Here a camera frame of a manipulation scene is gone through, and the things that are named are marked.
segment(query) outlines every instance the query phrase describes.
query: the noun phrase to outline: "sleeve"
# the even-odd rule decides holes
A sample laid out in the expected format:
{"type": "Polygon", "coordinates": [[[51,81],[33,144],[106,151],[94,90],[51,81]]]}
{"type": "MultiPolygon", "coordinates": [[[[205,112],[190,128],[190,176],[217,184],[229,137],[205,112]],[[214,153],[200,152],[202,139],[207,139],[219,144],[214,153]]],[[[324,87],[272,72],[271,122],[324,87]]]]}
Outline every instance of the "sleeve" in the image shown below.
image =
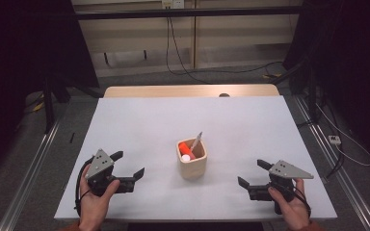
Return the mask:
{"type": "Polygon", "coordinates": [[[308,226],[295,231],[326,231],[326,230],[323,227],[321,227],[317,222],[311,220],[308,226]]]}
{"type": "Polygon", "coordinates": [[[58,231],[80,231],[79,221],[75,221],[71,225],[69,225],[65,228],[59,229],[58,231]]]}

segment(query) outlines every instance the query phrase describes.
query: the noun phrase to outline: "white tabletop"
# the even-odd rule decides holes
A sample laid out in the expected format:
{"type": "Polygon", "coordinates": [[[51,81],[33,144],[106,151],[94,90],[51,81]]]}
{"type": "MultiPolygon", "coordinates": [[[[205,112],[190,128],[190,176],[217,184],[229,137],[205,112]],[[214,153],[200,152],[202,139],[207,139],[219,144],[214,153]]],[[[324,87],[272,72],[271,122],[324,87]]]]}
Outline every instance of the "white tabletop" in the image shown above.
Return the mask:
{"type": "Polygon", "coordinates": [[[97,149],[122,150],[113,175],[145,175],[133,193],[115,194],[108,219],[122,221],[259,221],[280,218],[274,203],[250,201],[238,185],[269,182],[257,159],[284,160],[314,175],[304,180],[313,218],[336,218],[327,192],[282,96],[104,98],[88,134],[55,218],[78,218],[74,190],[81,166],[97,149]],[[176,143],[203,132],[208,152],[205,174],[180,176],[176,143]]]}

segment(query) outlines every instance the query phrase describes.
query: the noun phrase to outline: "red object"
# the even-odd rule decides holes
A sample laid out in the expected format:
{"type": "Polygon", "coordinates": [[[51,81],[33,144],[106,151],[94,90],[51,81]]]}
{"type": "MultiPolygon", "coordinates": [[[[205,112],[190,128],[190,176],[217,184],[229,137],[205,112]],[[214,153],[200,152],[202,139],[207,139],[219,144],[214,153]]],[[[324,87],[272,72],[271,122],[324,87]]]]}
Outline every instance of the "red object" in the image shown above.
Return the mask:
{"type": "Polygon", "coordinates": [[[189,149],[188,145],[185,142],[181,142],[179,145],[179,151],[181,152],[181,155],[189,155],[191,157],[191,160],[196,159],[194,153],[192,153],[191,149],[189,149]]]}

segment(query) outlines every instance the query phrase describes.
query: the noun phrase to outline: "beige cup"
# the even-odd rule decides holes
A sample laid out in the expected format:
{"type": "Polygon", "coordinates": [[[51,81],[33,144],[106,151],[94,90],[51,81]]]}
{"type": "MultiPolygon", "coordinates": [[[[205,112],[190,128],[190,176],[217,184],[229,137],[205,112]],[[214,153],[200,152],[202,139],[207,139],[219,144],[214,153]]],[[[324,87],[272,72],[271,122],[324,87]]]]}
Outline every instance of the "beige cup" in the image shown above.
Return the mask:
{"type": "Polygon", "coordinates": [[[195,139],[188,139],[184,141],[179,141],[176,144],[176,155],[178,156],[178,162],[180,167],[180,172],[185,179],[195,179],[203,175],[206,170],[206,161],[208,153],[203,145],[202,141],[199,141],[197,146],[194,148],[195,159],[191,161],[183,161],[181,152],[179,151],[179,144],[185,142],[189,147],[192,145],[195,139]]]}

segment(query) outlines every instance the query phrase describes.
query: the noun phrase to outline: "hand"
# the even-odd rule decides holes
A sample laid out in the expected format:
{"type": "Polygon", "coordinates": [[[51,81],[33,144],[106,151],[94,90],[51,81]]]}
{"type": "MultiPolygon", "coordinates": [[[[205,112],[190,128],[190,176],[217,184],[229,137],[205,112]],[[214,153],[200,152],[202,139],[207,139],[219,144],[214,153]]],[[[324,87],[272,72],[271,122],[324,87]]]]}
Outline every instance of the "hand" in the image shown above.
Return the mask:
{"type": "Polygon", "coordinates": [[[106,218],[110,199],[119,188],[119,180],[113,181],[101,197],[96,196],[89,192],[90,187],[84,177],[89,170],[89,167],[90,165],[84,168],[80,179],[80,196],[84,193],[86,194],[81,198],[79,228],[80,230],[99,230],[101,223],[106,218]]]}
{"type": "MultiPolygon", "coordinates": [[[[303,194],[296,190],[296,194],[304,197],[304,180],[294,179],[296,188],[303,194]]],[[[305,205],[297,198],[287,202],[283,195],[275,188],[269,187],[270,196],[278,203],[281,212],[283,213],[284,221],[291,230],[299,230],[309,225],[308,210],[305,205]]]]}

